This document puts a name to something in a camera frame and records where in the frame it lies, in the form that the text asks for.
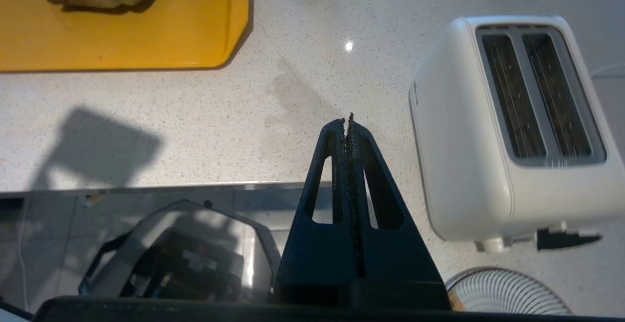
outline toaster slot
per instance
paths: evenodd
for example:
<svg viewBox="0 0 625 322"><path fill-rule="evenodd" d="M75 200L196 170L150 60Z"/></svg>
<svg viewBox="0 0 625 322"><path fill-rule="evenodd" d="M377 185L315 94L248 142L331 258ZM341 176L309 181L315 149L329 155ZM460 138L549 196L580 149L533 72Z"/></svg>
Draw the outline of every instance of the toaster slot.
<svg viewBox="0 0 625 322"><path fill-rule="evenodd" d="M523 43L560 153L564 157L591 155L590 141L551 36L523 35Z"/></svg>
<svg viewBox="0 0 625 322"><path fill-rule="evenodd" d="M517 158L545 157L545 145L513 42L507 35L482 36L494 90Z"/></svg>

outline floor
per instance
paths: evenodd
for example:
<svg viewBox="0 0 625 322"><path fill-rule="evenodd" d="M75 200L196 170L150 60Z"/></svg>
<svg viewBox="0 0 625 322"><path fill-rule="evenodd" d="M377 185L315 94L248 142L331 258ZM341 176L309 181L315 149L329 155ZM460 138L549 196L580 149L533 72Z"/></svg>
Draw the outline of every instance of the floor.
<svg viewBox="0 0 625 322"><path fill-rule="evenodd" d="M318 202L330 203L330 189L321 189ZM34 196L29 203L22 252L27 272L31 311L54 296L76 295L78 284L100 246L134 227L148 213L180 199L237 212L272 230L280 253L288 237L301 189L234 191L204 188L184 192L110 194L87 208L80 197ZM315 211L317 222L331 212ZM18 259L20 208L0 208L0 295L24 308Z"/></svg>

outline toaster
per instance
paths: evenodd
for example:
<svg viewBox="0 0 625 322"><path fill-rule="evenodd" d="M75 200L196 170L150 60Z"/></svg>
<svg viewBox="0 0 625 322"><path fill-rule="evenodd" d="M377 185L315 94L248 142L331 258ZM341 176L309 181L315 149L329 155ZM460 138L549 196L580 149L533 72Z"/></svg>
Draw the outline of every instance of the toaster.
<svg viewBox="0 0 625 322"><path fill-rule="evenodd" d="M409 100L442 239L505 251L623 212L623 162L563 18L454 20Z"/></svg>

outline countertop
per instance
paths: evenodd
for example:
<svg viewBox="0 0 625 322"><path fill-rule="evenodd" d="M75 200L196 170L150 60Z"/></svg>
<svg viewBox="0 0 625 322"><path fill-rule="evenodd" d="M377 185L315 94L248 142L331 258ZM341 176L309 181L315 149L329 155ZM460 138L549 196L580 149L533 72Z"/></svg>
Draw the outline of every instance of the countertop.
<svg viewBox="0 0 625 322"><path fill-rule="evenodd" d="M625 0L254 0L253 30L219 70L1 74L0 194L301 184L322 126L353 112L444 276L502 264L549 276L576 312L625 316L625 279L598 274L622 276L620 262L597 264L597 255L625 251L621 225L607 224L612 239L584 255L537 255L529 244L517 255L475 255L471 244L438 239L408 106L416 68L456 17L561 15L593 69L625 58L623 8ZM596 89L625 150L622 77ZM589 269L597 274L570 280Z"/></svg>

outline toaster lever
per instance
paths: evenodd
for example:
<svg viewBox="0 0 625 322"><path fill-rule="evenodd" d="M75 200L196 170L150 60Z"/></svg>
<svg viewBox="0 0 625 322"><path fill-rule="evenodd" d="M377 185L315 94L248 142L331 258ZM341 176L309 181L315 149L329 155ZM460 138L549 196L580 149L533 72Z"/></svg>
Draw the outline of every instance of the toaster lever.
<svg viewBox="0 0 625 322"><path fill-rule="evenodd" d="M591 242L601 240L602 237L603 235L599 233L580 235L578 231L552 233L549 229L540 229L536 231L536 249L540 251L572 248L574 246L590 244Z"/></svg>

